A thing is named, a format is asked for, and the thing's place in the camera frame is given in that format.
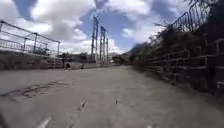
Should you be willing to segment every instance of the cloud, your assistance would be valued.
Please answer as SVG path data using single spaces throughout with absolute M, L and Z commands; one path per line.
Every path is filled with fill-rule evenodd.
M 0 18 L 8 22 L 14 22 L 19 13 L 15 3 L 12 0 L 0 1 Z
M 108 0 L 105 7 L 111 11 L 123 13 L 128 17 L 147 15 L 150 11 L 149 1 L 146 0 Z
M 38 23 L 33 21 L 25 20 L 24 18 L 19 18 L 16 20 L 16 24 L 29 31 L 38 32 L 39 34 L 47 34 L 52 31 L 52 26 L 47 23 Z
M 125 38 L 133 39 L 136 43 L 143 43 L 147 41 L 150 36 L 156 35 L 157 32 L 163 29 L 154 25 L 154 23 L 159 23 L 160 21 L 162 20 L 159 15 L 152 14 L 146 19 L 135 21 L 132 28 L 124 28 L 122 35 Z
M 153 36 L 163 29 L 154 25 L 161 23 L 163 16 L 152 10 L 153 2 L 155 0 L 109 0 L 105 6 L 112 11 L 125 14 L 132 21 L 132 27 L 123 28 L 122 36 L 142 43 L 147 41 L 149 36 Z M 168 0 L 166 5 L 175 17 L 179 17 L 188 9 L 188 4 L 183 0 Z
M 126 49 L 121 49 L 118 46 L 116 46 L 115 40 L 113 39 L 109 39 L 109 49 L 108 52 L 109 53 L 124 53 L 127 50 Z M 69 42 L 65 42 L 62 44 L 61 49 L 62 52 L 70 52 L 70 53 L 81 53 L 81 52 L 87 52 L 87 53 L 91 53 L 91 44 L 92 44 L 92 40 L 83 40 L 80 41 L 78 43 L 69 43 Z
M 94 0 L 38 0 L 31 15 L 39 21 L 79 20 L 95 6 Z

